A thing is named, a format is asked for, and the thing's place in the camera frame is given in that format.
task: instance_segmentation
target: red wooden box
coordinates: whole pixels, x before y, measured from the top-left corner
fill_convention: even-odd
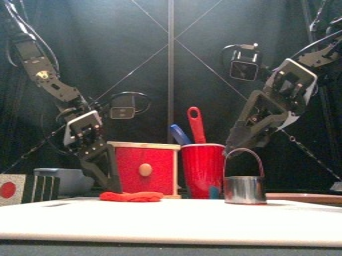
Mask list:
[[[115,147],[123,192],[162,192],[178,196],[179,145],[108,142]]]

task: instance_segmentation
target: blue handle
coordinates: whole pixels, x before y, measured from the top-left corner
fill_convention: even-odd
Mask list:
[[[170,131],[179,145],[183,146],[191,144],[191,140],[188,139],[187,135],[176,124],[172,124],[170,126]]]

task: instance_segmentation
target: red cup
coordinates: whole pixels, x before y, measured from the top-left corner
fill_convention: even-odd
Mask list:
[[[182,160],[188,196],[192,199],[218,199],[222,192],[224,146],[188,144],[182,146]]]

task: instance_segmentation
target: orange cloth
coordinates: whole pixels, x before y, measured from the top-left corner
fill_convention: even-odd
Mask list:
[[[100,200],[115,202],[159,202],[163,196],[163,193],[159,192],[136,192],[123,194],[103,192],[100,194]]]

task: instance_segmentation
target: white table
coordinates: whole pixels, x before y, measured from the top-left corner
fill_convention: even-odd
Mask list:
[[[63,199],[0,207],[0,239],[147,244],[342,247],[342,208],[268,200]]]

